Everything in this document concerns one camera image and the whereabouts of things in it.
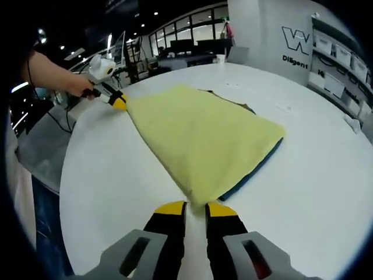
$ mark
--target ceiling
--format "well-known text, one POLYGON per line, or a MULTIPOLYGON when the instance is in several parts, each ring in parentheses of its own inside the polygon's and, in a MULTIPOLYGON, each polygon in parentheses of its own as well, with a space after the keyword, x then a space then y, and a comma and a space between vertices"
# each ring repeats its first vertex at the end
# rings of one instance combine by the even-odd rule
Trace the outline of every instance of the ceiling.
POLYGON ((128 38, 134 33, 147 35, 161 25, 191 10, 222 2, 222 0, 63 0, 39 1, 38 27, 47 41, 37 49, 51 60, 70 67, 82 57, 89 56, 107 45, 110 33, 115 41, 126 30, 128 38), (65 61, 71 52, 86 51, 81 57, 65 61))

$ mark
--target monitor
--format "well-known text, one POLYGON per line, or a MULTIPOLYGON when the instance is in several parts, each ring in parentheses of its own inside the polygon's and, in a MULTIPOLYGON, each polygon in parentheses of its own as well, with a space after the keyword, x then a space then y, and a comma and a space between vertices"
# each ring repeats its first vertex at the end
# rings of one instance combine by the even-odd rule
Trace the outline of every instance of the monitor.
POLYGON ((229 39, 218 40, 201 40, 198 41, 198 49, 201 52, 214 54, 224 54, 226 47, 228 47, 229 39))
POLYGON ((194 49, 192 39, 171 41, 171 48, 175 53, 185 53, 194 49))

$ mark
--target person's hand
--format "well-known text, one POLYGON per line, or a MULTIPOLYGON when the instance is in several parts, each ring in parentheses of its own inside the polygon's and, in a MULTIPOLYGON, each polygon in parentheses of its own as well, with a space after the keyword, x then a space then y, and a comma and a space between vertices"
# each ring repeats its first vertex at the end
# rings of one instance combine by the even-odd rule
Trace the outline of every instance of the person's hand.
MULTIPOLYGON (((87 77, 84 75, 72 74, 68 81, 67 91, 72 95, 80 97, 85 89, 93 90, 93 85, 87 77)), ((88 95, 87 98, 92 100, 94 96, 88 95)))

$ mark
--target towel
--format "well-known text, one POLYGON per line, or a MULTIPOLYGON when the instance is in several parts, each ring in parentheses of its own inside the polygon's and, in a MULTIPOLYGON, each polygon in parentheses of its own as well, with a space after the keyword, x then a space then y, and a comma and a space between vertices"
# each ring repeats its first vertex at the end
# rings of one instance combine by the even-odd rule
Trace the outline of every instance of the towel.
POLYGON ((127 107, 144 141, 196 206, 234 188, 285 136, 281 125, 186 85, 130 99, 127 107))

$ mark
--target desk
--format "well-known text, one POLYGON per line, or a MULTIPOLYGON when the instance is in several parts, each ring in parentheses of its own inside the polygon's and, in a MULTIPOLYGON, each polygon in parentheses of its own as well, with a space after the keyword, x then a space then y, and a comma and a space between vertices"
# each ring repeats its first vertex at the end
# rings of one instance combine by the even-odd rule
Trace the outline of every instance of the desk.
POLYGON ((158 58, 158 65, 168 67, 171 70, 179 70, 195 65, 210 64, 214 58, 216 58, 216 54, 178 55, 176 57, 158 58))
MULTIPOLYGON (((289 253, 306 276, 335 279, 350 265, 373 222, 373 146, 322 96, 278 75, 236 64, 168 72, 125 89, 129 98, 186 83, 247 103, 283 124, 287 136, 267 164, 226 205, 248 231, 289 253)), ((61 178, 61 226, 76 274, 153 211, 185 197, 126 112, 96 103, 79 118, 61 178)), ((179 279, 212 279, 205 220, 187 209, 179 279)))

